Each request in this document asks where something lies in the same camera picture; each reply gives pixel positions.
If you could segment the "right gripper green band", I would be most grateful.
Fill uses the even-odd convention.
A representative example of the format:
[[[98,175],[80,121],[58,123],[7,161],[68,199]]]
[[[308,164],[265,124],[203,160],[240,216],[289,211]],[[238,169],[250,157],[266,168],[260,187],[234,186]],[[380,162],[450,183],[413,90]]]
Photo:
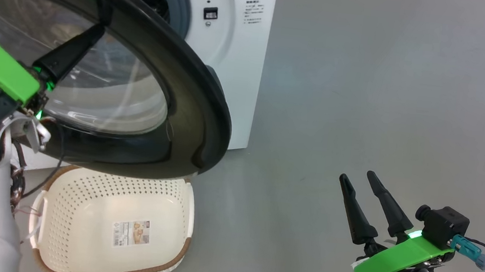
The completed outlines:
[[[408,235],[406,231],[411,230],[414,225],[400,208],[398,202],[374,171],[368,171],[367,178],[373,194],[378,198],[383,209],[388,223],[388,234],[390,237],[407,239],[407,241],[376,253],[371,258],[355,261],[352,268],[354,272],[399,272],[427,260],[455,252],[451,248],[440,250],[425,239],[422,231],[414,231]],[[378,232],[369,224],[359,206],[351,181],[346,174],[341,174],[339,182],[353,244],[362,245],[373,242],[374,238],[378,236]]]

